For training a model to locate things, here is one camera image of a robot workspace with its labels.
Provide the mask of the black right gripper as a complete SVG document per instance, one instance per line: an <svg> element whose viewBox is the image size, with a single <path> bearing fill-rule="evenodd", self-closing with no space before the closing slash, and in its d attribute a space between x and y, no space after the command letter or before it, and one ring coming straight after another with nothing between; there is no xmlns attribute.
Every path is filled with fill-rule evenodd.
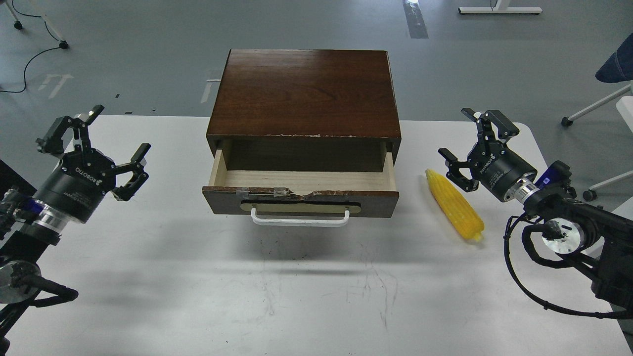
<svg viewBox="0 0 633 356"><path fill-rule="evenodd" d="M477 191L480 182L499 201L511 200L509 190L520 178L534 180L537 175L532 165L505 145L520 133L519 128L499 110L477 114L471 108L462 108L461 113L476 123L478 144L466 161L457 160L447 148L437 150L446 160L446 177L465 192ZM462 169L468 169L472 178L466 178Z"/></svg>

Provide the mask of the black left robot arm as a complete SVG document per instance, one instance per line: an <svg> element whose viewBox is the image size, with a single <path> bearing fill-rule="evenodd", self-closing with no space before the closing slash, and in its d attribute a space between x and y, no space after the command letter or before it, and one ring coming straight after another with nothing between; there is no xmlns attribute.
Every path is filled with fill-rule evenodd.
<svg viewBox="0 0 633 356"><path fill-rule="evenodd" d="M151 144L143 143L131 160L117 165L92 147L89 126L104 110L98 104L86 119L57 118L38 142L41 153L59 162L35 194L12 185L1 199L1 354L7 353L9 330L30 307L67 303L75 289L46 279L38 259L60 241L69 222L86 223L108 192L129 201L148 180L144 157Z"/></svg>

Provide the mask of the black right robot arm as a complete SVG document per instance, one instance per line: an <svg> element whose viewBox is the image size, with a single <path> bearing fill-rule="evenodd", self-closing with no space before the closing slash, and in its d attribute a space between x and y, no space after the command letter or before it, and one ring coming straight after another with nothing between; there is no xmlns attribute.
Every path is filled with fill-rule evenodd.
<svg viewBox="0 0 633 356"><path fill-rule="evenodd" d="M508 271L527 297L544 309L580 317L631 319L633 304L633 223L603 208L576 200L568 165L556 161L537 178L537 170L508 148L519 128L499 110L477 113L461 110L477 126L477 142L465 161L448 149L439 149L448 168L447 178L463 191L483 185L501 202L516 200L521 216L509 217L504 233L504 258ZM509 239L515 226L522 230L525 252L536 264L549 268L574 268L591 281L596 298L620 311L584 312L556 306L537 297L518 279L509 256Z"/></svg>

